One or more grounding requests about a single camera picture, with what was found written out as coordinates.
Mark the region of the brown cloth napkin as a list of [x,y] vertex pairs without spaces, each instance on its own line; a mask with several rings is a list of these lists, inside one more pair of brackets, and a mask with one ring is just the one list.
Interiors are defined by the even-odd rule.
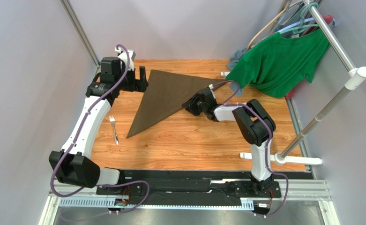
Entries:
[[149,86],[142,97],[127,138],[150,128],[182,109],[199,90],[223,79],[151,70]]

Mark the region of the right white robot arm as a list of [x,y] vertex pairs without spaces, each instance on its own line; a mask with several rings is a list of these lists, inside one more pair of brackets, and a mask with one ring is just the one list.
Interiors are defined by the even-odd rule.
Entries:
[[252,99],[246,103],[219,104],[214,91],[207,87],[195,93],[182,107],[194,116],[203,113],[212,121],[235,121],[251,148],[253,166],[249,188],[255,195],[267,192],[273,182],[269,149],[276,124],[260,102]]

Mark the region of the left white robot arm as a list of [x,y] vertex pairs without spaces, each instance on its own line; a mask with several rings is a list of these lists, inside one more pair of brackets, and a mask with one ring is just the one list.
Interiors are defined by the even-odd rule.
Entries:
[[120,170],[100,167],[90,158],[94,140],[105,116],[121,91],[145,92],[148,86],[145,67],[135,77],[133,52],[104,57],[101,71],[87,87],[82,113],[70,137],[59,151],[52,151],[49,162],[58,182],[93,188],[116,185]]

